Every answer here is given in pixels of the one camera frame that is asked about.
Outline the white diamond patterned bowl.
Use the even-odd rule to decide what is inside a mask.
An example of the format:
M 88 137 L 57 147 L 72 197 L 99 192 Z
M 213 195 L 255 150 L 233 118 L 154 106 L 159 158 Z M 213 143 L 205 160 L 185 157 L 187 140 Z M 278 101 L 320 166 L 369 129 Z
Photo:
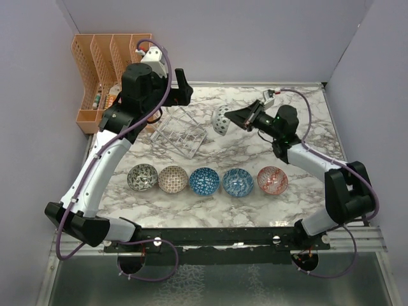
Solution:
M 221 136 L 225 136 L 228 131 L 230 120 L 225 117 L 225 113 L 230 111 L 231 109 L 228 105 L 221 105 L 217 106 L 212 113 L 212 127 Z

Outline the blue floral patterned bowl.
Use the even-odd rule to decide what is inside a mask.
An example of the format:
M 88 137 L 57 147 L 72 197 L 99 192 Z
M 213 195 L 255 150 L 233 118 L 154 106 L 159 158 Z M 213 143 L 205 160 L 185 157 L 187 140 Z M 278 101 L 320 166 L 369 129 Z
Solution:
M 233 168 L 224 174 L 222 186 L 230 196 L 241 198 L 251 193 L 254 181 L 248 171 L 241 168 Z

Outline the red patterned bowl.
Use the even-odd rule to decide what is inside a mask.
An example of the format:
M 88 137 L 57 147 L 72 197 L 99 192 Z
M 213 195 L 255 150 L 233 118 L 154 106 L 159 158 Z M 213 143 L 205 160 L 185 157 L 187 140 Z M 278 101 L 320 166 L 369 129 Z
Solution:
M 262 168 L 257 176 L 259 188 L 267 194 L 279 195 L 288 188 L 288 177 L 278 167 L 266 166 Z

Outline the blue triangle patterned bowl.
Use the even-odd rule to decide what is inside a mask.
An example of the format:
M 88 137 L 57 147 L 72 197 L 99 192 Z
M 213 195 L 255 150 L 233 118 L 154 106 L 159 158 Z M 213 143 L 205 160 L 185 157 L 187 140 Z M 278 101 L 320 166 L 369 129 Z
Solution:
M 217 172 L 208 167 L 197 168 L 189 177 L 189 186 L 194 193 L 200 196 L 214 194 L 220 185 Z

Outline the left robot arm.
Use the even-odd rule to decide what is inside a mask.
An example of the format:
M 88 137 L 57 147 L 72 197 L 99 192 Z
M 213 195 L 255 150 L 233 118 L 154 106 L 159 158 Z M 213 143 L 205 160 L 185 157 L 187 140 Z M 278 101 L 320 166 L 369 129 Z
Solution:
M 160 77 L 151 64 L 130 64 L 122 74 L 122 90 L 103 112 L 96 141 L 69 191 L 45 207 L 45 215 L 60 230 L 95 247 L 104 240 L 119 241 L 126 251 L 140 246 L 139 226 L 125 219 L 97 215 L 101 197 L 120 160 L 134 144 L 149 118 L 162 107 L 187 106 L 193 88 L 184 70 L 175 69 L 178 87 Z

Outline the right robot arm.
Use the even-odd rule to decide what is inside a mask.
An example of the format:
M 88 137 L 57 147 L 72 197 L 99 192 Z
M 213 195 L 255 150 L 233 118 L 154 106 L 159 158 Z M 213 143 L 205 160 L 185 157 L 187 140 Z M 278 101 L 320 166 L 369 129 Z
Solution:
M 345 163 L 330 158 L 299 139 L 296 108 L 280 106 L 275 117 L 271 117 L 266 114 L 264 104 L 257 100 L 246 108 L 226 112 L 224 116 L 243 130 L 257 129 L 271 136 L 276 158 L 323 182 L 325 206 L 295 224 L 293 242 L 297 248 L 308 249 L 315 243 L 316 235 L 378 212 L 378 197 L 365 166 L 360 162 Z

